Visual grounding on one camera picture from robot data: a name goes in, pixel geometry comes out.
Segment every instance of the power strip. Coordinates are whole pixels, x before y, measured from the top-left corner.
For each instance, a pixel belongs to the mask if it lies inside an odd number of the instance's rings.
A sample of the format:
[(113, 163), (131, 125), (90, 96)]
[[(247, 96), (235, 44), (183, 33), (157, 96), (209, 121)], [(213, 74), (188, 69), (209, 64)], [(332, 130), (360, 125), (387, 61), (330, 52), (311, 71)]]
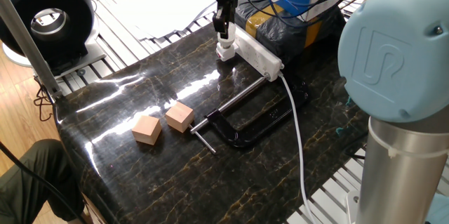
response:
[(236, 53), (253, 66), (262, 76), (269, 76), (269, 81), (278, 78), (280, 70), (283, 69), (281, 59), (256, 41), (245, 30), (236, 25)]

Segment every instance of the black marble table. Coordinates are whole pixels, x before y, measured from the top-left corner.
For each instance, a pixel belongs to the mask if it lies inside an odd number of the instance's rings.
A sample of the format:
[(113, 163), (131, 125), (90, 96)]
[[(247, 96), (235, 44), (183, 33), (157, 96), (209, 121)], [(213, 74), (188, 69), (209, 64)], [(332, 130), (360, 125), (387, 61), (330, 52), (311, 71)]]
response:
[[(179, 100), (198, 123), (260, 77), (240, 58), (218, 61), (216, 42), (209, 25), (56, 102), (81, 189), (108, 223), (284, 223), (302, 204), (292, 117), (245, 150), (226, 145), (210, 127), (200, 131), (216, 155), (163, 118)], [(343, 146), (367, 130), (367, 115), (348, 103), (336, 50), (337, 39), (329, 38), (290, 64), (310, 91), (298, 109), (308, 195), (347, 160)], [(225, 115), (244, 126), (285, 95), (276, 80)], [(142, 114), (161, 118), (155, 146), (133, 138)]]

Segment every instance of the dark trousers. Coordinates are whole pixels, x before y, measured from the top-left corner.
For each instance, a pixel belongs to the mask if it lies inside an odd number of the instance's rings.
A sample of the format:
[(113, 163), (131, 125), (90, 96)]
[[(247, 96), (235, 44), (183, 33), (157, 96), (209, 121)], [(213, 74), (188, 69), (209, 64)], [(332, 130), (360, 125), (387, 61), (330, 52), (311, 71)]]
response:
[[(40, 140), (20, 161), (55, 186), (77, 213), (84, 209), (83, 197), (69, 166), (61, 142)], [(40, 182), (13, 166), (0, 177), (0, 223), (32, 224), (45, 201), (53, 213), (65, 220), (76, 218), (70, 210)]]

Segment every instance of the black mount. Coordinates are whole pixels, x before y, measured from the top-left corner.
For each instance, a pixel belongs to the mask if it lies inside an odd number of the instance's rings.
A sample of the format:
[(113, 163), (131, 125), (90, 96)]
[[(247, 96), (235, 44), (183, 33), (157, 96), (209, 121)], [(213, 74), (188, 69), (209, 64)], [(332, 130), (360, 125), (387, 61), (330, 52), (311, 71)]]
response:
[[(295, 100), (296, 108), (305, 104), (309, 97), (306, 83), (298, 77), (285, 76), (285, 78)], [(206, 118), (227, 144), (233, 147), (243, 148), (255, 144), (261, 136), (273, 129), (291, 112), (292, 106), (290, 99), (286, 96), (256, 120), (240, 130), (236, 130), (218, 110), (212, 111)]]

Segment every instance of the wooden cube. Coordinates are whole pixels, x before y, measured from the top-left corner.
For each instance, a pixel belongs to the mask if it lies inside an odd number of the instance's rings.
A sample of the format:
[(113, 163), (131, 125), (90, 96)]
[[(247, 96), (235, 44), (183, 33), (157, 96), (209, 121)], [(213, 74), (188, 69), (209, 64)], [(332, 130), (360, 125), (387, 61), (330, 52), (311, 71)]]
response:
[(194, 111), (177, 102), (169, 111), (166, 113), (167, 124), (181, 133), (189, 127), (189, 125), (194, 121), (195, 115)]
[(136, 141), (154, 145), (161, 130), (162, 126), (159, 119), (151, 116), (141, 116), (132, 132)]

